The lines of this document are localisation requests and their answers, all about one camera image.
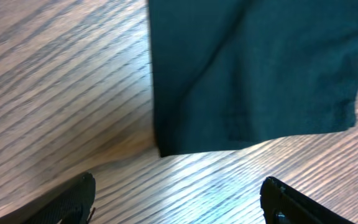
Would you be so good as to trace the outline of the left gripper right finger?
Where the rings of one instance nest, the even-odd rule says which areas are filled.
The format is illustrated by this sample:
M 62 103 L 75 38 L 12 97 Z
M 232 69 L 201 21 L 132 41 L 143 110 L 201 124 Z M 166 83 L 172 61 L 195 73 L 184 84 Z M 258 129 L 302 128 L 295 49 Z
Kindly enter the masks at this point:
M 266 224 L 354 224 L 275 177 L 260 189 Z

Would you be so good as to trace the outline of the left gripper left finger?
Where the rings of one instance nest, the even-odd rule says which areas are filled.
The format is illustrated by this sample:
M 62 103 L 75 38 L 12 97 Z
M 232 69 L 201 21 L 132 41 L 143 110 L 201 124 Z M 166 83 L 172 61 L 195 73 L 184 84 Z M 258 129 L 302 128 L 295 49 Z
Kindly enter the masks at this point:
M 89 224 L 96 180 L 84 172 L 0 218 L 0 224 Z

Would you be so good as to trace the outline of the dark green t-shirt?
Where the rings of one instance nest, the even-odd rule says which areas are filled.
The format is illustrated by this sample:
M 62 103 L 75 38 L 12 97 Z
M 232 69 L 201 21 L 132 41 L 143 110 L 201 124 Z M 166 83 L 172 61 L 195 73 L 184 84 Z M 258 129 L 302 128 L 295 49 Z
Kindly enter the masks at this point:
M 358 0 L 150 0 L 162 157 L 356 123 Z

